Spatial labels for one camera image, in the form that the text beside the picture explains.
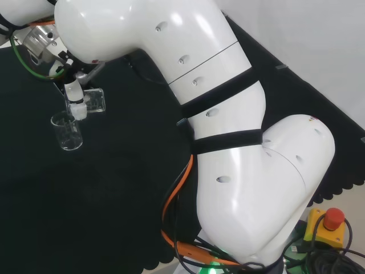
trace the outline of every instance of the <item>clear glass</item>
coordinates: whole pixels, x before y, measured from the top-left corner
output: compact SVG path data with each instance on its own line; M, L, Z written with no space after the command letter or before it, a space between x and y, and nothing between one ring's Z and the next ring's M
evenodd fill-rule
M84 90L84 102L87 112L102 112L106 109L104 91L101 88Z
M83 143L79 125L74 117L62 111L55 114L51 123L59 145L63 150L77 150Z

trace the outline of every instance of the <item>black strap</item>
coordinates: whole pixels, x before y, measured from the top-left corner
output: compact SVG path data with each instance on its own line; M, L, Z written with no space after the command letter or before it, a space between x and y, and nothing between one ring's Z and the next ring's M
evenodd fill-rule
M192 145L192 152L197 155L235 147L255 146L258 144L262 144L261 129L243 130L195 140Z
M186 118L195 116L235 96L255 84L257 81L258 73L251 67L220 86L200 95L186 104L183 104L181 106L182 114Z

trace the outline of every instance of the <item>white wall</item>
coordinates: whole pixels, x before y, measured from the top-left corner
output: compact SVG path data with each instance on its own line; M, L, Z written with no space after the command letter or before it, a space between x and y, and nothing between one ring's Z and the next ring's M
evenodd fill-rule
M255 40L365 129L364 0L216 1Z

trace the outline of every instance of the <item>white floor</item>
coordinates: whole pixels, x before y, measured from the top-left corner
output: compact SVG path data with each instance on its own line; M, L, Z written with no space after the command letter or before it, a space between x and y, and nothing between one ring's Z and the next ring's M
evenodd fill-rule
M341 209L346 219L350 222L354 239L352 240L351 249L360 253L365 253L365 185L354 186L350 190L343 190L341 195L334 195L332 200L325 200L322 204L314 204L311 208L307 208L302 215L302 220L305 220L309 210L313 207L327 210L331 207ZM355 262L365 267L365 259L357 257L356 255L349 254ZM169 264L160 264L155 270L144 271L143 274L172 274L179 262L174 259Z

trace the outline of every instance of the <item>orange cable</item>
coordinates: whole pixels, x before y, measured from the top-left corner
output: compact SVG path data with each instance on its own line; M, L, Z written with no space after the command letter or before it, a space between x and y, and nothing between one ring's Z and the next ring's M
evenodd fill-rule
M47 22L32 22L29 24L29 26L47 26L47 25L53 25L55 21L47 21Z
M166 210L168 208L168 206L170 205L172 199L176 196L176 194L179 192L179 190L181 189L181 187L184 185L186 179L188 178L189 176L189 173L190 173L190 170L192 169L193 167L193 162L194 162L194 156L191 155L190 156L190 161L189 161L189 164L188 164L188 167L186 168L185 170L185 173L184 173L184 176L182 176L179 184L176 186L176 188L173 190L173 192L171 193L169 199L167 200L167 202L165 203L165 206L164 206L164 209L162 211L162 221L164 221L164 218L165 218L165 214L166 214Z
M186 179L188 178L189 173L190 173L190 171L192 169L192 166L193 166L193 162L194 162L194 156L191 155L188 167L186 168L186 171L185 171L184 175L182 176L180 182L178 183L178 185L176 186L176 188L173 190L170 197L168 198L167 202L165 203L165 206L163 208L162 220L164 220L166 210L167 210L168 206L170 205L172 199L176 196L176 194L179 192L179 190L183 187ZM162 229L161 229L161 234L162 234L163 238L165 239L165 241L169 245L171 245L172 247L175 247L173 241L169 238L169 236ZM217 263L221 263L221 264L225 264L225 265L239 265L239 264L237 264L233 261L227 261L227 260L216 259L216 258L212 258L212 261L217 262Z

